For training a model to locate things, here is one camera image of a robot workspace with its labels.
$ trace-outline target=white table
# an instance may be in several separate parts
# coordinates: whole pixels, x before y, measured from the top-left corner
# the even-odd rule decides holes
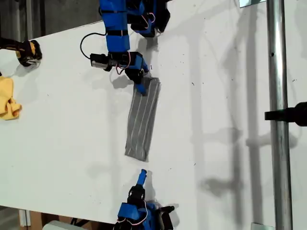
[[[285,8],[294,106],[307,99],[307,5],[287,0]],[[44,57],[32,71],[0,52],[23,105],[18,120],[0,121],[0,205],[112,223],[145,168],[146,199],[177,204],[178,230],[274,226],[266,4],[176,0],[169,9],[157,46],[130,36],[162,82],[147,163],[124,156],[131,82],[92,68],[79,50],[103,23],[39,38]],[[89,37],[84,51],[105,53],[104,38]],[[291,124],[290,132],[294,228],[302,230],[307,129]]]

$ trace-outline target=gray cloth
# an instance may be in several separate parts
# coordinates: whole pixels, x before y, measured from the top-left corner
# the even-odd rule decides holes
[[[142,96],[134,87],[128,117],[125,155],[146,161],[152,140],[155,111],[160,92],[158,78],[143,78],[147,95]]]

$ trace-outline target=silver pole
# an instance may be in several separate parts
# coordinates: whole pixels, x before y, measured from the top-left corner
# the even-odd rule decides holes
[[[271,111],[285,109],[287,67],[283,0],[267,0]],[[271,121],[276,230],[292,230],[289,127]]]
[[[26,0],[27,38],[33,39],[32,0]]]

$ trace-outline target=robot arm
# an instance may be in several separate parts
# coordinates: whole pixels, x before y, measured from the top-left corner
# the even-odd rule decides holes
[[[146,94],[142,85],[143,74],[149,72],[148,66],[139,52],[130,52],[128,24],[143,37],[154,37],[155,29],[163,32],[170,13],[168,0],[100,0],[100,14],[106,27],[108,54],[91,54],[94,67],[118,74],[123,71],[134,81],[136,88]]]
[[[12,39],[0,37],[0,49],[16,51],[20,64],[25,67],[28,67],[42,59],[42,52],[36,40],[18,42]]]

